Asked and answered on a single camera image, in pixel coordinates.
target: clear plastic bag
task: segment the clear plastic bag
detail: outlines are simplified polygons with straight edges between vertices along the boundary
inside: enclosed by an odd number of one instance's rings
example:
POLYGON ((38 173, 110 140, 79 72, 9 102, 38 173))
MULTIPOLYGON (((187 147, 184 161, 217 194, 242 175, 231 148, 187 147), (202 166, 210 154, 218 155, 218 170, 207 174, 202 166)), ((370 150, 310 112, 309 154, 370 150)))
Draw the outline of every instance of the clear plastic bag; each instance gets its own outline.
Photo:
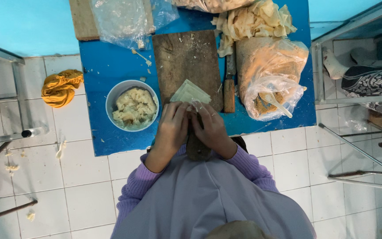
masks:
POLYGON ((91 0, 100 40, 129 49, 150 49, 149 35, 179 18, 165 0, 91 0))
POLYGON ((251 37, 236 42, 238 85, 241 102, 250 117, 274 120, 284 112, 263 101, 264 94, 290 113, 305 90, 299 85, 309 50, 301 42, 272 37, 251 37))
POLYGON ((172 0, 172 4, 191 10, 221 13, 249 5, 254 1, 255 0, 172 0))

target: wooden cutting board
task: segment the wooden cutting board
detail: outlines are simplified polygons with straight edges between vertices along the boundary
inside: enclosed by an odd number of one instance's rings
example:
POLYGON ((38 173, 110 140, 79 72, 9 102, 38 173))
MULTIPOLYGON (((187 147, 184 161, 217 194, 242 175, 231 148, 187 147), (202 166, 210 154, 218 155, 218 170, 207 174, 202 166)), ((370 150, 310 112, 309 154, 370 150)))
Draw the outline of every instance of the wooden cutting board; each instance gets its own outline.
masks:
POLYGON ((221 111, 223 95, 214 31, 160 34, 152 40, 163 105, 189 79, 209 94, 211 106, 221 111))

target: white plastic spoon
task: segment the white plastic spoon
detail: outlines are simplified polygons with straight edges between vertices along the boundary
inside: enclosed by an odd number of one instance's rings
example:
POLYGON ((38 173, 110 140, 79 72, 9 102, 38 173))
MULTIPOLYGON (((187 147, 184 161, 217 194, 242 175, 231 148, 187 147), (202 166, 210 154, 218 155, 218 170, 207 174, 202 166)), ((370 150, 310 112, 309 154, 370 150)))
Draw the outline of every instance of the white plastic spoon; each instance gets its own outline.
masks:
POLYGON ((270 104, 273 104, 280 111, 284 112, 289 118, 293 117, 293 115, 290 113, 290 111, 288 111, 286 108, 284 108, 284 106, 282 106, 280 103, 278 103, 278 101, 276 101, 275 96, 273 96, 272 93, 265 93, 262 95, 264 95, 264 98, 261 97, 262 100, 264 100, 270 104))

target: wooden knife handle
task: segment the wooden knife handle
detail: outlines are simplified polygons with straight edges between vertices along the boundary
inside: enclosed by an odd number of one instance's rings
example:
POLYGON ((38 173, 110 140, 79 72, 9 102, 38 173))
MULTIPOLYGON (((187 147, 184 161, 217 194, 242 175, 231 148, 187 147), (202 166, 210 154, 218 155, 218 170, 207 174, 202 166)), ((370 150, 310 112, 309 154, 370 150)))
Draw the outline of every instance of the wooden knife handle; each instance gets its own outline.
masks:
POLYGON ((226 79, 223 83, 223 111, 225 113, 235 112, 235 88, 233 79, 226 79))

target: white sock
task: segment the white sock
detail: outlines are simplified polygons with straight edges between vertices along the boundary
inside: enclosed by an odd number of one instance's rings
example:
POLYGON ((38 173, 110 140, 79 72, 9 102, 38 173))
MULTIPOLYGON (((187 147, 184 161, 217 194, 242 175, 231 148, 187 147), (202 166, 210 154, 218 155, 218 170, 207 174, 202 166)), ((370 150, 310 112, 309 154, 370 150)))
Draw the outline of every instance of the white sock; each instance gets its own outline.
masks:
POLYGON ((344 73, 349 69, 343 66, 335 58, 334 53, 330 49, 323 49, 322 51, 323 64, 329 73, 331 79, 341 79, 344 73))

